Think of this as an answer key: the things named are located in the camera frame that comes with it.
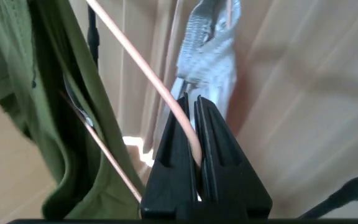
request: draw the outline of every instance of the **green garment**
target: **green garment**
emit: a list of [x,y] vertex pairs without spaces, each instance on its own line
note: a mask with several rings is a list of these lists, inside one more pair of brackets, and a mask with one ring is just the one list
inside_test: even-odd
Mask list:
[[68,94],[65,84],[142,194],[68,0],[0,0],[0,105],[57,181],[44,217],[137,218],[137,200],[60,95]]

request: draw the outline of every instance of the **wooden surface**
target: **wooden surface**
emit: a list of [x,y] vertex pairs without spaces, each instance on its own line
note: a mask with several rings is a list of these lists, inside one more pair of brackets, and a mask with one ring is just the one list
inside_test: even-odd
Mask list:
[[0,223],[41,217],[40,206],[53,188],[36,146],[0,109]]

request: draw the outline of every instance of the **black cable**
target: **black cable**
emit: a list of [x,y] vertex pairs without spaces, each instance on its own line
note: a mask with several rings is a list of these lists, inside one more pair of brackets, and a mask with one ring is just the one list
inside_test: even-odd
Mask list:
[[346,182],[337,192],[299,218],[319,218],[353,201],[358,201],[358,177]]
[[88,6],[88,21],[89,28],[87,39],[89,50],[91,51],[93,61],[95,62],[96,66],[98,66],[100,40],[98,28],[96,27],[96,14],[94,13],[91,6]]

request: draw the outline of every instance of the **beige curtain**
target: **beige curtain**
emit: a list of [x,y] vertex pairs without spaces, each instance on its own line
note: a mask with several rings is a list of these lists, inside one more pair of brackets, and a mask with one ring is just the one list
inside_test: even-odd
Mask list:
[[[86,33],[86,3],[71,2]],[[99,2],[170,87],[197,1]],[[100,74],[122,133],[147,152],[158,145],[160,98],[98,27]],[[227,123],[273,198],[272,217],[296,217],[358,175],[358,0],[242,0],[236,54]],[[358,217],[358,202],[328,216]]]

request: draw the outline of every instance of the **black cord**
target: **black cord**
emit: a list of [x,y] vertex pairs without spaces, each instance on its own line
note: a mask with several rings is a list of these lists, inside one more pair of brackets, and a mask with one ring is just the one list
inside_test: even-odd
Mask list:
[[89,28],[88,28],[87,39],[88,39],[89,50],[91,51],[93,61],[98,67],[100,40],[99,40],[98,28],[96,27],[96,14],[94,13],[91,6],[88,6],[88,21],[89,21]]
[[341,208],[353,201],[358,201],[358,177],[346,182],[337,192],[299,218],[320,218],[332,210]]

